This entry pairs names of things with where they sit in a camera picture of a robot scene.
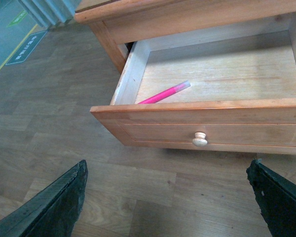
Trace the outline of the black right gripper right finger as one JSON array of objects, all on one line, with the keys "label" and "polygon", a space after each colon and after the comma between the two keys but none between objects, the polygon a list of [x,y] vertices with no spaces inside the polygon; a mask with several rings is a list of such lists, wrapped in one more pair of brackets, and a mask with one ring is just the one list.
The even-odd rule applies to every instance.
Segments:
[{"label": "black right gripper right finger", "polygon": [[260,159],[246,170],[260,213],[273,237],[296,237],[296,184],[269,169]]}]

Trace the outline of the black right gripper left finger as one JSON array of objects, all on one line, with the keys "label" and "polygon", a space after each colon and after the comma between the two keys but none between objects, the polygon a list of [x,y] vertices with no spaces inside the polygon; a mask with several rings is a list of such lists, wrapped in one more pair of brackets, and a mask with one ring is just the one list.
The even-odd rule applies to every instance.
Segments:
[{"label": "black right gripper left finger", "polygon": [[81,214],[88,178],[81,160],[0,220],[0,237],[69,237]]}]

